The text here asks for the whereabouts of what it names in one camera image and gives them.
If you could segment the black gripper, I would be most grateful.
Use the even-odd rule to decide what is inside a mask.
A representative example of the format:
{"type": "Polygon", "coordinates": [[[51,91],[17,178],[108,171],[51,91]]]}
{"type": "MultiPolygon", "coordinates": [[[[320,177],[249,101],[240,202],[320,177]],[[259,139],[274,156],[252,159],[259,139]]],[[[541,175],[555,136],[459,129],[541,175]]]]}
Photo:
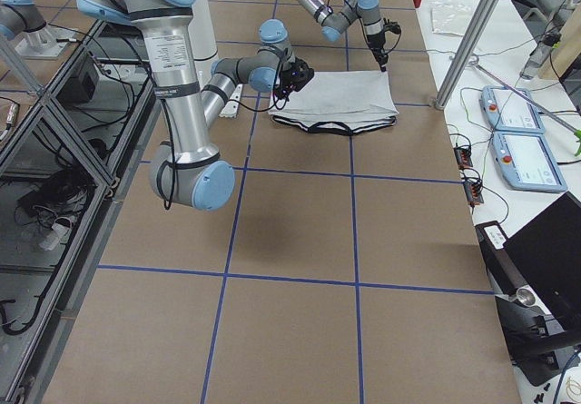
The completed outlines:
{"type": "Polygon", "coordinates": [[[380,18],[376,23],[366,25],[366,44],[378,62],[381,72],[387,71],[389,52],[385,49],[386,33],[401,35],[398,22],[380,18]]]}
{"type": "Polygon", "coordinates": [[[299,92],[314,77],[314,69],[306,61],[296,58],[290,67],[279,74],[279,81],[274,86],[277,98],[287,98],[292,92],[299,92]]]}

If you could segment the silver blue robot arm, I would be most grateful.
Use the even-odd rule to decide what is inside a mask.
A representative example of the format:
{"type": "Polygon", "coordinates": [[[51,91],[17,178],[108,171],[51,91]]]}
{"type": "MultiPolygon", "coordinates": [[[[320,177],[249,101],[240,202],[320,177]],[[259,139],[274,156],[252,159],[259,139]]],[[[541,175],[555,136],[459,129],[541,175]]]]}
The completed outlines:
{"type": "Polygon", "coordinates": [[[401,35],[395,21],[382,16],[379,0],[296,0],[321,26],[323,36],[337,41],[348,29],[359,23],[366,46],[371,51],[381,72],[387,71],[389,50],[386,33],[401,35]]]}
{"type": "Polygon", "coordinates": [[[256,55],[226,58],[200,84],[189,26],[196,0],[76,0],[78,9],[108,23],[138,28],[145,43],[154,93],[162,104],[169,139],[160,144],[150,185],[166,206],[179,203],[201,211],[221,208],[235,186],[232,166],[221,158],[209,129],[239,84],[285,98],[314,76],[293,52],[278,19],[259,30],[256,55]]]}

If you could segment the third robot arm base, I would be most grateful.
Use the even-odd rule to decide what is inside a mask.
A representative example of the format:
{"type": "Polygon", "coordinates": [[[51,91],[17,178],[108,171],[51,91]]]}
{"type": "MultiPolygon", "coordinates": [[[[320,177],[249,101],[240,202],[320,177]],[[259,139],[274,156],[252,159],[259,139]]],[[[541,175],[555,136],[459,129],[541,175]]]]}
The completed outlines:
{"type": "Polygon", "coordinates": [[[34,0],[1,0],[1,35],[22,36],[15,50],[26,59],[56,59],[75,42],[74,30],[50,26],[34,0]]]}

